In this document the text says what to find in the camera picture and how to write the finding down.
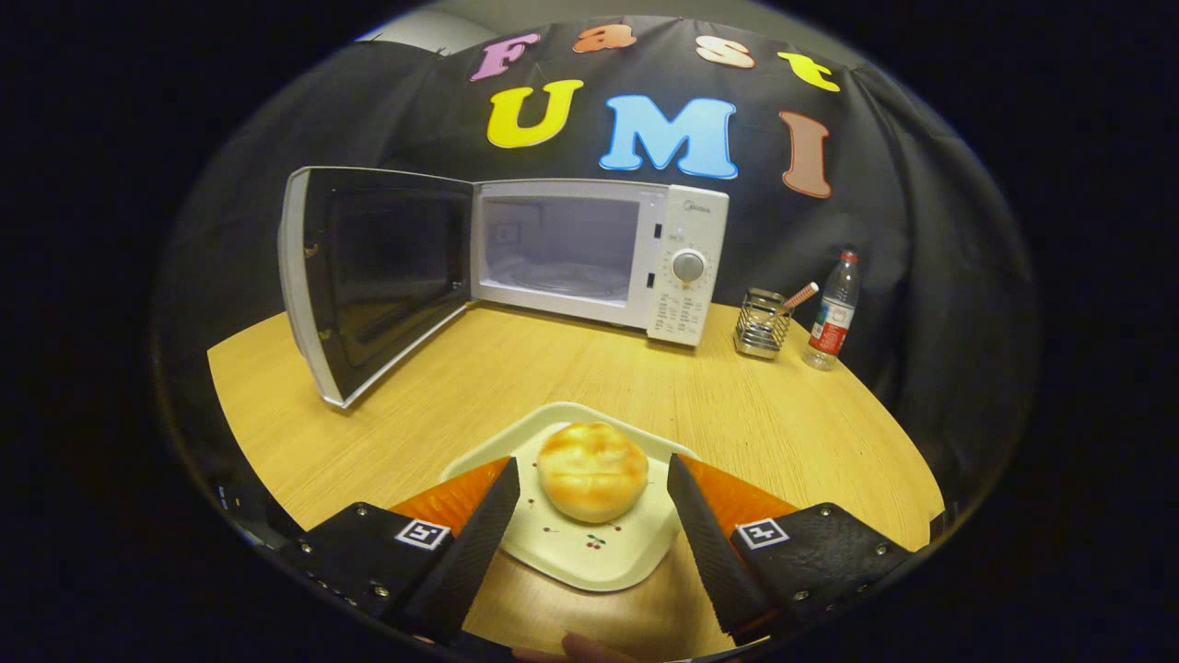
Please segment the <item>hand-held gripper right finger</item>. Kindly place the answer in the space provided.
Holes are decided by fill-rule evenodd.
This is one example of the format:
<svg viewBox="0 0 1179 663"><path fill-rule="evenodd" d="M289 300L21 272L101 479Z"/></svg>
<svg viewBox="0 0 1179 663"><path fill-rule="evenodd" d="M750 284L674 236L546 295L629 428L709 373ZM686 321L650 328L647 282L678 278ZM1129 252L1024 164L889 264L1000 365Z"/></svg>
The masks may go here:
<svg viewBox="0 0 1179 663"><path fill-rule="evenodd" d="M718 625L737 646L832 621L911 558L838 504L798 507L681 454L670 458L667 494Z"/></svg>

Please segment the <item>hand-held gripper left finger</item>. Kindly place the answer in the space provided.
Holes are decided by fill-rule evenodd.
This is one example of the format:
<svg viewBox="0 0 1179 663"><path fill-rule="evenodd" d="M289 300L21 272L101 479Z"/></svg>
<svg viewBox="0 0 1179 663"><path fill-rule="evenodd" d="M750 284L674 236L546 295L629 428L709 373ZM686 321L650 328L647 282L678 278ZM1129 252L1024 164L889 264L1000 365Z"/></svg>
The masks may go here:
<svg viewBox="0 0 1179 663"><path fill-rule="evenodd" d="M354 503L276 557L345 608L446 645L461 632L518 500L518 459L501 457L389 508Z"/></svg>

